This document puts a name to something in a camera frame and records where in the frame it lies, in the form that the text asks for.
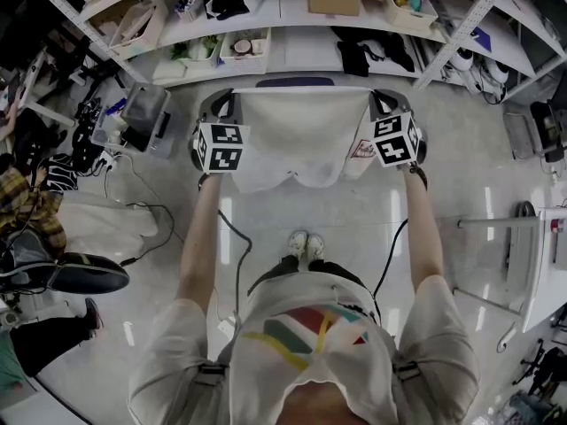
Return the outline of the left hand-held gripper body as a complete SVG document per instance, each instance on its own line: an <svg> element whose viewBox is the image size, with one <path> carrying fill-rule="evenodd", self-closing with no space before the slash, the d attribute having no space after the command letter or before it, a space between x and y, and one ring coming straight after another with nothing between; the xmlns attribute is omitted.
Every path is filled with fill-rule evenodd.
<svg viewBox="0 0 567 425"><path fill-rule="evenodd" d="M215 116L215 100L228 90L235 95L234 110L228 118ZM190 139L194 166L204 174L233 173L239 168L251 128L244 124L240 95L223 89L205 99L198 112Z"/></svg>

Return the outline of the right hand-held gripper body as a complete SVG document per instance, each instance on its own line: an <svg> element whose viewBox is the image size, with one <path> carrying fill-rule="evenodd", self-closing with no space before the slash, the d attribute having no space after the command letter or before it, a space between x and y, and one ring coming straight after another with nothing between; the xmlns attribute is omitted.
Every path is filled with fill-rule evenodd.
<svg viewBox="0 0 567 425"><path fill-rule="evenodd" d="M398 108L389 115L377 111L373 91L395 97ZM369 96L371 142L382 166L421 165L427 155L427 135L417 126L415 113L408 99L390 89L373 89Z"/></svg>

